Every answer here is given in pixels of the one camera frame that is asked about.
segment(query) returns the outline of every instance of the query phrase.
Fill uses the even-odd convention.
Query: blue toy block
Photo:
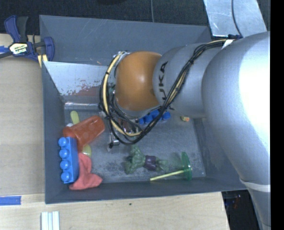
[[[60,168],[62,169],[61,180],[63,183],[73,183],[79,177],[79,159],[77,141],[71,137],[61,137],[58,141],[61,150],[59,156],[62,159]]]

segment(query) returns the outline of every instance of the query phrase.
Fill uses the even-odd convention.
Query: black carpet
[[[271,0],[257,1],[270,31]],[[29,35],[40,34],[40,14],[208,25],[203,0],[0,0],[0,32],[5,32],[4,20],[14,14],[29,17]],[[247,191],[222,194],[231,230],[259,229]]]

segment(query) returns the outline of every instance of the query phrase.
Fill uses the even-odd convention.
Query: toy figure
[[[150,171],[163,170],[167,172],[169,170],[167,160],[160,160],[155,156],[145,156],[137,145],[133,145],[130,150],[130,156],[126,158],[125,172],[130,174],[140,167],[145,167]]]

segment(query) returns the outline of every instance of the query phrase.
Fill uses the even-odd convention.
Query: brown object
[[[152,76],[161,55],[137,51],[127,55],[116,70],[115,97],[118,104],[130,111],[143,111],[157,106]]]
[[[72,127],[63,129],[64,137],[72,137],[77,140],[78,152],[82,152],[83,147],[91,143],[104,131],[104,122],[99,116],[91,116]]]

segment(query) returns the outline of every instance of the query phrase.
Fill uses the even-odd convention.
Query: pink toy
[[[91,173],[92,161],[83,154],[79,153],[79,178],[69,188],[71,190],[83,190],[86,188],[97,187],[102,182],[102,178],[96,174]]]

